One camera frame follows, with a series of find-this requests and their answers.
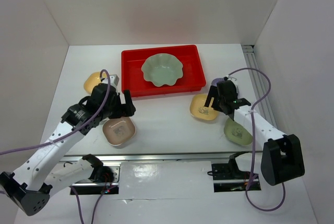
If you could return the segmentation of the purple plate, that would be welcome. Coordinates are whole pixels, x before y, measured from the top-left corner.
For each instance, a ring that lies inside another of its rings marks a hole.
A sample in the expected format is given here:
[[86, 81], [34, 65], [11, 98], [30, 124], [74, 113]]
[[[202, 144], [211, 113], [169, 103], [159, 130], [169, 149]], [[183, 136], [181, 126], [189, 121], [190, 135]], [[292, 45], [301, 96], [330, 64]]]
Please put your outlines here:
[[211, 85], [214, 86], [214, 87], [217, 87], [217, 86], [218, 86], [218, 83], [220, 83], [220, 82], [225, 82], [225, 81], [227, 81], [227, 80], [228, 80], [227, 77], [215, 78], [215, 79], [211, 82]]

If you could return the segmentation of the pink panda plate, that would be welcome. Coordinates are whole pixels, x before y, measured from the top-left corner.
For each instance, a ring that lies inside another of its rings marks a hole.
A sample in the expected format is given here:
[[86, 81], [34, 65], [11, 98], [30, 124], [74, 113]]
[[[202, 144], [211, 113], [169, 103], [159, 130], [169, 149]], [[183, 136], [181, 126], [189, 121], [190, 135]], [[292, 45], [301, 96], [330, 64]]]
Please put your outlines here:
[[122, 117], [106, 121], [102, 131], [110, 145], [120, 146], [136, 134], [136, 127], [129, 117]]

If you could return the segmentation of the yellow panda plate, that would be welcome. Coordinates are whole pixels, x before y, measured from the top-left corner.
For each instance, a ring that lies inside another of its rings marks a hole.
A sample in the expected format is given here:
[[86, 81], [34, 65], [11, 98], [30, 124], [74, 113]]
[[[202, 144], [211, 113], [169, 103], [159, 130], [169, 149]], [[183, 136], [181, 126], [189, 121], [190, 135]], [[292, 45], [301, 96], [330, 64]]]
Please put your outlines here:
[[92, 73], [84, 82], [83, 88], [87, 94], [91, 94], [94, 87], [101, 83], [100, 72]]
[[193, 96], [189, 110], [194, 118], [203, 121], [213, 121], [218, 117], [219, 112], [211, 107], [213, 100], [210, 101], [209, 107], [205, 106], [206, 98], [206, 94], [197, 94]]

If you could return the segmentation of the green panda plate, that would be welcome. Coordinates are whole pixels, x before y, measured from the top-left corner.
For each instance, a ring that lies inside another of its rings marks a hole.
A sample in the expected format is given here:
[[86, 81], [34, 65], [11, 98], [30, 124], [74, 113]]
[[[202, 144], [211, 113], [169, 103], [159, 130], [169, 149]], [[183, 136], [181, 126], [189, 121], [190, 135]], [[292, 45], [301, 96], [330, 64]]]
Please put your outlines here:
[[241, 146], [248, 146], [253, 142], [251, 134], [239, 123], [228, 118], [223, 130], [225, 137], [230, 142]]

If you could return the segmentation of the large green scalloped bowl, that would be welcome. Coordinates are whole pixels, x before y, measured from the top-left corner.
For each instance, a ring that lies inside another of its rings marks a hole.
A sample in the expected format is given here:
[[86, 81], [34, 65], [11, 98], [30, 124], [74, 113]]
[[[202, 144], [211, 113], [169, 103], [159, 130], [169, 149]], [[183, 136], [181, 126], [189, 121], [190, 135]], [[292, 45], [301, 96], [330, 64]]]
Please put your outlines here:
[[144, 80], [156, 87], [174, 86], [183, 77], [183, 64], [172, 54], [159, 53], [148, 57], [141, 71]]

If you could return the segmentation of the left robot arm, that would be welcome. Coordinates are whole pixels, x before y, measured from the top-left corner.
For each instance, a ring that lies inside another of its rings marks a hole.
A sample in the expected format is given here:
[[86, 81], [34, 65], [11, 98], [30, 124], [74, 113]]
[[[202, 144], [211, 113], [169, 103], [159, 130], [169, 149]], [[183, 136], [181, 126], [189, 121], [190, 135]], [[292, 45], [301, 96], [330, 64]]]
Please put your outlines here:
[[94, 87], [92, 94], [68, 108], [52, 136], [22, 166], [1, 173], [1, 190], [27, 215], [41, 211], [49, 199], [62, 189], [81, 180], [104, 182], [113, 172], [92, 154], [74, 164], [54, 171], [66, 153], [101, 121], [133, 116], [136, 109], [129, 90], [120, 94], [108, 84]]

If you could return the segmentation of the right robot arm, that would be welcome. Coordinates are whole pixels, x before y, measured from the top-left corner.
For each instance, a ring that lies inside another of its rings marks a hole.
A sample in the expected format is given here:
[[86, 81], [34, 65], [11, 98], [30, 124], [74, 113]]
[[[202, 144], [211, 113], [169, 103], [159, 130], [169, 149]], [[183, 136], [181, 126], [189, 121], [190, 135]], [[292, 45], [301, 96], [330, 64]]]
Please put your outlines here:
[[305, 166], [301, 143], [294, 134], [286, 134], [265, 120], [245, 98], [239, 98], [237, 84], [227, 78], [211, 83], [205, 106], [222, 112], [251, 134], [259, 154], [239, 152], [230, 156], [228, 173], [240, 178], [246, 171], [261, 175], [267, 184], [277, 184], [301, 177]]

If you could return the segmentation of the red plastic bin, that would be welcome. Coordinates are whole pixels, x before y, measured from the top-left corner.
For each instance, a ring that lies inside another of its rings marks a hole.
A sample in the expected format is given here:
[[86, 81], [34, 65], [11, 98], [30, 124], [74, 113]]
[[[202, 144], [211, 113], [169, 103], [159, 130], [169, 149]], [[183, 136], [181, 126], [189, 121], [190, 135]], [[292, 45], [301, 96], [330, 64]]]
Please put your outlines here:
[[[152, 82], [144, 80], [142, 65], [148, 57], [160, 53], [172, 54], [183, 64], [183, 77], [178, 79], [173, 86], [156, 87]], [[195, 45], [125, 50], [121, 53], [121, 74], [122, 91], [129, 90], [132, 97], [200, 91], [206, 85], [198, 49]]]

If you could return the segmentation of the aluminium rail front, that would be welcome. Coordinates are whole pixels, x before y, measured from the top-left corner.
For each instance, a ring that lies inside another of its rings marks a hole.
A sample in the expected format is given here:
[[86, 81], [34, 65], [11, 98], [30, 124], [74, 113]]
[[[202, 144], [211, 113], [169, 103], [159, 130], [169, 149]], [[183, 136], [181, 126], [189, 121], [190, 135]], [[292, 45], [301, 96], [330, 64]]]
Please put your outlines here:
[[198, 152], [198, 153], [174, 153], [174, 154], [136, 154], [136, 155], [95, 155], [103, 162], [166, 162], [166, 161], [190, 161], [190, 160], [222, 160], [228, 159], [233, 154], [245, 154], [250, 151], [233, 152]]

